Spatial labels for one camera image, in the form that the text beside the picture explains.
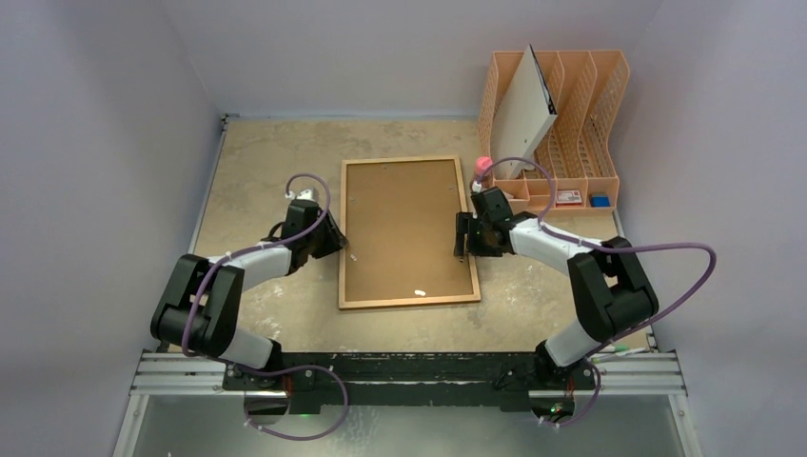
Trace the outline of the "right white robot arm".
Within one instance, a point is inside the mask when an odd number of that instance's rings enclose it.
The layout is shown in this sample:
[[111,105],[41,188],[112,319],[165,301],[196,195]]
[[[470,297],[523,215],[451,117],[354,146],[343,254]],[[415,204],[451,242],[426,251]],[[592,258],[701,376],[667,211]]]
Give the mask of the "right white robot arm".
[[580,238],[530,212],[514,213],[498,188],[474,193],[472,204],[455,218],[456,257],[520,255],[570,281],[574,320],[536,347],[534,373],[542,385],[559,386],[592,351],[658,313],[658,297],[626,239]]

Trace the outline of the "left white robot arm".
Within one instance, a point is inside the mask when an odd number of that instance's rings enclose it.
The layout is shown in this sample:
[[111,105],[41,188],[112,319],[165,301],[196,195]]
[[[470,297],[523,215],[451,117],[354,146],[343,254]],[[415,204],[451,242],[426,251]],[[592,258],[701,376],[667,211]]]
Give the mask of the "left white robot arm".
[[257,245],[221,257],[181,256],[154,311],[150,333],[192,355],[239,365],[258,388],[274,388],[284,376],[282,346],[239,325],[242,295],[346,244],[329,210],[310,199],[294,199],[285,220]]

